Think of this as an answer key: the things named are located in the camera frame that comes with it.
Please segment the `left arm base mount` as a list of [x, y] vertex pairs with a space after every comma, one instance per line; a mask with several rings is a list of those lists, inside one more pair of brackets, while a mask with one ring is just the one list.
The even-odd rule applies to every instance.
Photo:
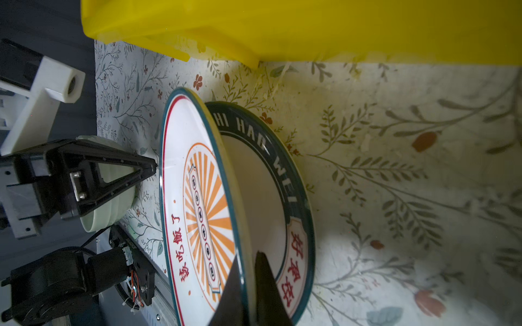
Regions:
[[133, 239], [119, 225], [110, 229], [111, 248], [122, 249], [125, 254], [127, 272], [124, 280], [115, 289], [131, 312], [152, 305], [155, 295], [156, 270], [147, 255], [133, 242]]

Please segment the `white plate orange sunburst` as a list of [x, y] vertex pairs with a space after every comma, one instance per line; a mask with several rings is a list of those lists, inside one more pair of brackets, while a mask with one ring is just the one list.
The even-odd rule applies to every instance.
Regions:
[[254, 262], [239, 184], [211, 112], [187, 88], [167, 101], [160, 150], [160, 211], [178, 323], [207, 325], [234, 274], [240, 309], [254, 317]]

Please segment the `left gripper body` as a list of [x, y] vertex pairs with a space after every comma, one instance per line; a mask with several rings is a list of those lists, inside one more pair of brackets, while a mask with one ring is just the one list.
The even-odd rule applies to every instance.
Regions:
[[41, 234], [58, 215], [57, 149], [37, 146], [1, 156], [1, 217], [17, 239]]

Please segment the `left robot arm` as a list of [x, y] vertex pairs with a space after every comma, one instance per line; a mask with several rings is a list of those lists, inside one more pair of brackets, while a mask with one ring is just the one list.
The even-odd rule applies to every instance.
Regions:
[[[52, 217], [85, 217], [156, 173], [156, 161], [89, 140], [61, 140], [1, 157], [1, 218], [15, 237], [38, 234]], [[11, 307], [2, 321], [43, 325], [85, 311], [95, 296], [121, 291], [132, 309], [152, 304], [156, 270], [126, 232], [107, 226], [110, 249], [66, 247], [12, 270], [2, 281]]]

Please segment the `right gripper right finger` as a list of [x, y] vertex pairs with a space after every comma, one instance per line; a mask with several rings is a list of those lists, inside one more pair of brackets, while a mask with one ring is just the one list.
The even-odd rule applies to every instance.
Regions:
[[267, 256], [258, 251], [255, 261], [257, 325], [292, 325], [285, 311]]

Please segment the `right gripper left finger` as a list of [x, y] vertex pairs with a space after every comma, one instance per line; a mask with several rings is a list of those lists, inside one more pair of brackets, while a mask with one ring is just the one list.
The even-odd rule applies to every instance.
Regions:
[[238, 266], [232, 266], [231, 268], [223, 296], [209, 325], [244, 325], [244, 309], [241, 301], [241, 281]]

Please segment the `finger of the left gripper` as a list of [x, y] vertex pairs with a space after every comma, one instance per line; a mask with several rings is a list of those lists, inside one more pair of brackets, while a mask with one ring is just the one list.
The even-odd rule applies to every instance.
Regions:
[[[63, 219], [85, 216], [153, 176], [157, 169], [152, 158], [89, 140], [65, 140], [59, 142], [57, 148], [59, 172], [54, 189]], [[103, 167], [130, 168], [131, 171], [106, 181], [102, 177]]]

